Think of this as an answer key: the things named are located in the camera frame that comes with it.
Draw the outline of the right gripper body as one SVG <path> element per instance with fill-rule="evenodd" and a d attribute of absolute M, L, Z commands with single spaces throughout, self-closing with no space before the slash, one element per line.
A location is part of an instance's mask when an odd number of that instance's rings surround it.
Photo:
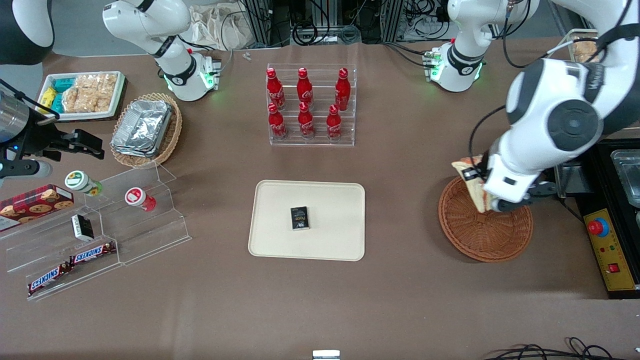
<path fill-rule="evenodd" d="M 32 99 L 9 84 L 1 85 L 1 157 L 21 160 L 38 155 L 57 139 L 50 119 L 30 107 Z"/>

